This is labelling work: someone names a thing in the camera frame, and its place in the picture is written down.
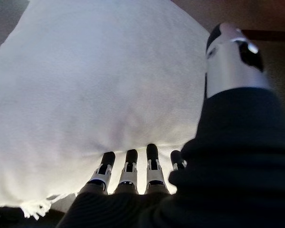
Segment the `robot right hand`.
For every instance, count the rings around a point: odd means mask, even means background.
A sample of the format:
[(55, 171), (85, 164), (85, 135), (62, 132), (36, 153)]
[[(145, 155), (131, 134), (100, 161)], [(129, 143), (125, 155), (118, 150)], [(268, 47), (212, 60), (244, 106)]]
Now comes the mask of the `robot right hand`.
[(79, 192), (60, 228), (285, 228), (285, 112), (270, 88), (259, 49), (227, 23), (206, 47), (204, 103), (197, 133), (171, 154), (169, 194), (157, 148), (147, 147), (147, 192), (125, 178), (105, 195), (100, 171)]

